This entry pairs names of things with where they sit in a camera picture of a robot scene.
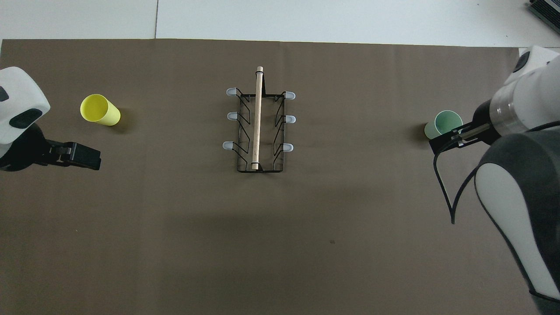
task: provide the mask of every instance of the rubber tip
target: rubber tip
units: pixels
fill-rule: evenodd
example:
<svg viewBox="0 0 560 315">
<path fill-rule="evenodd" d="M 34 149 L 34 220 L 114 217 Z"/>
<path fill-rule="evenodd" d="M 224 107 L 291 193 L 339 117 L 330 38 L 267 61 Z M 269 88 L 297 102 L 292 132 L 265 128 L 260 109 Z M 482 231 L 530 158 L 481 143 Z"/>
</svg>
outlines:
<svg viewBox="0 0 560 315">
<path fill-rule="evenodd" d="M 227 119 L 229 119 L 231 121 L 236 121 L 237 120 L 237 112 L 227 113 Z"/>
<path fill-rule="evenodd" d="M 286 91 L 285 98 L 287 100 L 293 100 L 296 98 L 296 94 L 294 92 Z"/>
<path fill-rule="evenodd" d="M 286 123 L 293 124 L 296 122 L 296 117 L 292 115 L 286 115 Z"/>
<path fill-rule="evenodd" d="M 237 95 L 237 88 L 236 87 L 230 87 L 229 89 L 226 90 L 226 95 L 227 96 Z"/>
<path fill-rule="evenodd" d="M 234 149 L 234 142 L 233 141 L 226 141 L 222 144 L 224 150 L 233 150 Z"/>
<path fill-rule="evenodd" d="M 284 152 L 292 152 L 292 151 L 293 151 L 293 144 L 291 144 L 291 143 L 283 143 L 283 144 L 282 144 L 282 151 L 284 151 Z"/>
</svg>

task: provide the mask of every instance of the wooden rod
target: wooden rod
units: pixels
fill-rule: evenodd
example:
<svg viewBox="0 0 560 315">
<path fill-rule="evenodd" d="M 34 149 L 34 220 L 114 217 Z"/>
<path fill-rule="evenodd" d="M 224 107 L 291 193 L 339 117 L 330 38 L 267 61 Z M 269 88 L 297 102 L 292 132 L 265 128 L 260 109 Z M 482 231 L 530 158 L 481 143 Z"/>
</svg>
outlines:
<svg viewBox="0 0 560 315">
<path fill-rule="evenodd" d="M 260 105 L 263 100 L 263 68 L 256 68 L 256 97 L 255 97 L 255 127 L 253 133 L 253 163 L 251 168 L 259 169 L 259 145 L 260 145 Z"/>
</svg>

